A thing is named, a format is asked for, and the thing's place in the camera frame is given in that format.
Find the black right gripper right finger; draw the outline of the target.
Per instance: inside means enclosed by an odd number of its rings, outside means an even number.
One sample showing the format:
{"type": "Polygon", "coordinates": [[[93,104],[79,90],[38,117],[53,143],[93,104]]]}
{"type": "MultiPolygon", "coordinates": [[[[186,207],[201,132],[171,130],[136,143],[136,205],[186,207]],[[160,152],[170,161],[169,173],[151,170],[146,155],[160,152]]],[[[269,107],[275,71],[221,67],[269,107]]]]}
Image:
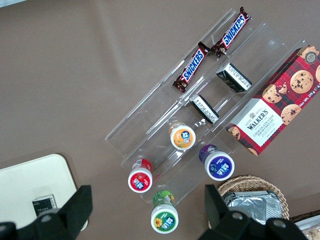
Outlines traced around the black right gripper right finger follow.
{"type": "Polygon", "coordinates": [[[264,240],[264,226],[243,212],[229,210],[216,186],[204,187],[204,206],[211,228],[200,240],[264,240]]]}

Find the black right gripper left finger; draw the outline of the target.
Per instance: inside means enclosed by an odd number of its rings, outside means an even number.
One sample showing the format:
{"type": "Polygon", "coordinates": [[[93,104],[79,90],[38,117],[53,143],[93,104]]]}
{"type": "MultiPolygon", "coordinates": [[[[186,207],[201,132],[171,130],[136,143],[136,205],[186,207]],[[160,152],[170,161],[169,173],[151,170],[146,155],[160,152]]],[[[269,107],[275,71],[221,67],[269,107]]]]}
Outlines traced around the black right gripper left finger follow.
{"type": "Polygon", "coordinates": [[[17,240],[75,240],[93,211],[92,187],[82,185],[59,209],[16,231],[17,240]]]}

